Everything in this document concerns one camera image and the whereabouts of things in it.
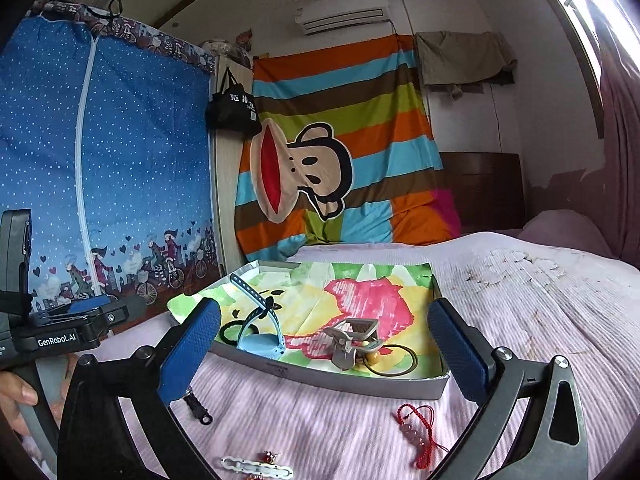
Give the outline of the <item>person's left hand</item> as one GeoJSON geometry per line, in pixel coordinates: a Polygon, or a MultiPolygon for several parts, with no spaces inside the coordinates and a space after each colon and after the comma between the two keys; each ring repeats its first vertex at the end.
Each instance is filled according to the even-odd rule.
{"type": "MultiPolygon", "coordinates": [[[[66,356],[67,368],[61,384],[60,400],[50,405],[51,412],[59,424],[62,419],[64,403],[70,388],[70,378],[75,370],[78,356],[68,354],[66,356]]],[[[29,436],[30,432],[21,413],[21,405],[34,406],[38,402],[36,390],[25,382],[23,378],[6,370],[0,373],[0,402],[1,411],[11,428],[21,436],[29,436]]]]}

